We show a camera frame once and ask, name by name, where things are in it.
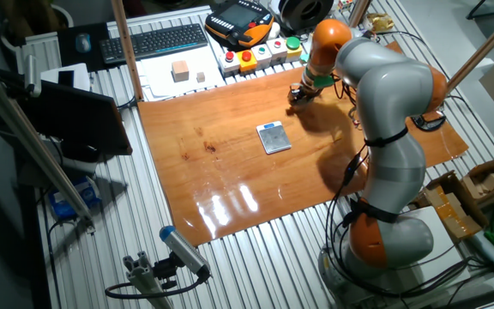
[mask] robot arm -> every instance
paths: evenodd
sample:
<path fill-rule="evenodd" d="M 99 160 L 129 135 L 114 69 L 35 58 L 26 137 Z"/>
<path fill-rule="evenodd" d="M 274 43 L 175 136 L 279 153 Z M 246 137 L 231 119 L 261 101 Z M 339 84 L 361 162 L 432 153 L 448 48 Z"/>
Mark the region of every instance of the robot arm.
<path fill-rule="evenodd" d="M 337 20 L 322 21 L 313 36 L 310 60 L 292 106 L 309 104 L 333 70 L 357 89 L 357 107 L 369 148 L 369 172 L 361 198 L 373 214 L 350 224 L 344 262 L 361 277 L 420 260 L 433 247 L 430 229 L 401 210 L 419 192 L 425 154 L 407 132 L 406 117 L 436 109 L 446 95 L 445 76 L 365 38 Z"/>

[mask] mouse pad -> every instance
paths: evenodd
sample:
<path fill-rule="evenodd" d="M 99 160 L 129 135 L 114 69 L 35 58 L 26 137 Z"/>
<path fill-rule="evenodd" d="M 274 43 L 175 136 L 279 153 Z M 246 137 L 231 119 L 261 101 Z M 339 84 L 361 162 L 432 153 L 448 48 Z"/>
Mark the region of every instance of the mouse pad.
<path fill-rule="evenodd" d="M 80 53 L 75 49 L 75 37 L 80 33 L 88 33 L 91 37 L 91 51 Z M 57 34 L 62 66 L 85 63 L 89 72 L 106 70 L 116 66 L 115 64 L 106 65 L 102 59 L 99 42 L 109 38 L 108 27 L 105 22 L 71 27 L 58 31 Z"/>

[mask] green button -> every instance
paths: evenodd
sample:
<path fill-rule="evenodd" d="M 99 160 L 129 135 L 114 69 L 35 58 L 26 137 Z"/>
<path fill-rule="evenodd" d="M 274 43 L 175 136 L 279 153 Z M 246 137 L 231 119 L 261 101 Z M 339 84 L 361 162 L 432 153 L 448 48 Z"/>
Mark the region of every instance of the green button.
<path fill-rule="evenodd" d="M 287 48 L 290 50 L 296 50 L 300 46 L 300 39 L 295 37 L 287 38 Z"/>

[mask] red button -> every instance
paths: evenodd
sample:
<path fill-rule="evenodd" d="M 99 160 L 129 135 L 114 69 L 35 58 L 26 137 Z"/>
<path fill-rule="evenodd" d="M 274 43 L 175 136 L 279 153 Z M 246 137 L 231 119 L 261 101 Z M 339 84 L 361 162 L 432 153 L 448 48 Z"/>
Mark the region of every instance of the red button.
<path fill-rule="evenodd" d="M 241 58 L 244 60 L 244 61 L 250 61 L 250 52 L 249 51 L 244 51 L 243 55 L 241 55 Z"/>
<path fill-rule="evenodd" d="M 229 51 L 226 53 L 226 61 L 232 61 L 233 60 L 233 52 Z"/>

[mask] white box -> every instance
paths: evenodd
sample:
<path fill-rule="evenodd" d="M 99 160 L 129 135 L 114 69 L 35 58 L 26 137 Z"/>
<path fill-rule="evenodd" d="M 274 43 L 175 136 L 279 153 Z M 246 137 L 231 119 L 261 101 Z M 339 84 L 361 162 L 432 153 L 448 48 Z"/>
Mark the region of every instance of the white box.
<path fill-rule="evenodd" d="M 266 44 L 257 45 L 251 48 L 251 51 L 256 59 L 257 70 L 264 70 L 270 67 L 270 63 L 272 62 L 272 53 Z"/>
<path fill-rule="evenodd" d="M 235 52 L 229 51 L 232 54 L 232 59 L 226 60 L 226 54 L 224 53 L 219 57 L 220 72 L 226 77 L 234 76 L 239 73 L 239 59 Z"/>
<path fill-rule="evenodd" d="M 285 40 L 280 38 L 271 39 L 266 41 L 266 45 L 272 53 L 272 61 L 270 62 L 270 65 L 284 64 L 285 59 L 287 58 L 287 46 L 285 46 Z"/>

